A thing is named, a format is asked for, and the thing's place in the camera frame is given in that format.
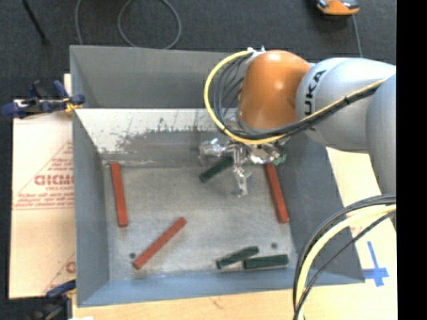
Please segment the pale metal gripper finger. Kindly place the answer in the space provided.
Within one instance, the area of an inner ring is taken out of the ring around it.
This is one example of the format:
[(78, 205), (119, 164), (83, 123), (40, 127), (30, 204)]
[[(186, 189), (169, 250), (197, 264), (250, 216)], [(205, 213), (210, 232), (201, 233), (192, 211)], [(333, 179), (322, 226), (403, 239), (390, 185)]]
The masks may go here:
[(248, 181), (252, 177), (251, 171), (243, 170), (241, 173), (241, 196), (248, 195)]
[(242, 170), (239, 167), (233, 168), (233, 175), (235, 180), (235, 187), (232, 191), (233, 194), (242, 194), (243, 192), (243, 176)]

